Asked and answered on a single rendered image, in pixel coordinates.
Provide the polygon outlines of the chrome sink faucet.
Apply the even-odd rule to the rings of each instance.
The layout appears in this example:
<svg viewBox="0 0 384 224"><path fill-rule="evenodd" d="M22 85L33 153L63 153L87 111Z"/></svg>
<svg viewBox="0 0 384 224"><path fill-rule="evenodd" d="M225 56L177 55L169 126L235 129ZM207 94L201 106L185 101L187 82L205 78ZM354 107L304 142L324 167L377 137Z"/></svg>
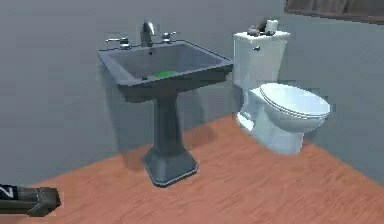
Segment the chrome sink faucet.
<svg viewBox="0 0 384 224"><path fill-rule="evenodd" d="M141 46L142 47L152 47L152 37L155 36L155 27L151 21L144 21L141 27L140 36L141 36Z"/></svg>

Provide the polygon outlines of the dark grey pedestal sink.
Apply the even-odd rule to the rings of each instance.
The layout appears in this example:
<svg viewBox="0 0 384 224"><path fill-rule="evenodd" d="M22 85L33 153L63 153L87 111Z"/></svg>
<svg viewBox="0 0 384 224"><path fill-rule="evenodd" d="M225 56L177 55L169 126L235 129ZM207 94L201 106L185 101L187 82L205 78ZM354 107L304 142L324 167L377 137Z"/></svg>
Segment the dark grey pedestal sink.
<svg viewBox="0 0 384 224"><path fill-rule="evenodd" d="M101 49L98 57L127 102L154 102L154 143L142 158L152 184L167 187L195 174L199 164L183 144L176 100L180 93L224 82L232 60L186 40ZM154 77L162 71L175 73Z"/></svg>

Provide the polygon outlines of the white toilet paper roll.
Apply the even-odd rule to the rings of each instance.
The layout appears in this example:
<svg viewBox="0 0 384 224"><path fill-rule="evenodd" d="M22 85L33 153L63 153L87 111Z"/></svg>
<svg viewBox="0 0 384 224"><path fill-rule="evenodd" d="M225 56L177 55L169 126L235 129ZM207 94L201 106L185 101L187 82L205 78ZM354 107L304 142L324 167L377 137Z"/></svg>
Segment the white toilet paper roll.
<svg viewBox="0 0 384 224"><path fill-rule="evenodd" d="M278 20L267 20L265 25L265 33L268 36L273 36L277 31L278 24Z"/></svg>

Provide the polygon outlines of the dark grey box-shaped object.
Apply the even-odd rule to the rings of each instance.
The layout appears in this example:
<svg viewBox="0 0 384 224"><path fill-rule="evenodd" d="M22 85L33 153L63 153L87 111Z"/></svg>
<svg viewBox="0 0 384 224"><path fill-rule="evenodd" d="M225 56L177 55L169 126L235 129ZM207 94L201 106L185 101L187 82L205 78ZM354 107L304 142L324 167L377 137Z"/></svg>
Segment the dark grey box-shaped object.
<svg viewBox="0 0 384 224"><path fill-rule="evenodd" d="M56 188L0 184L0 214L45 217L60 205L61 199Z"/></svg>

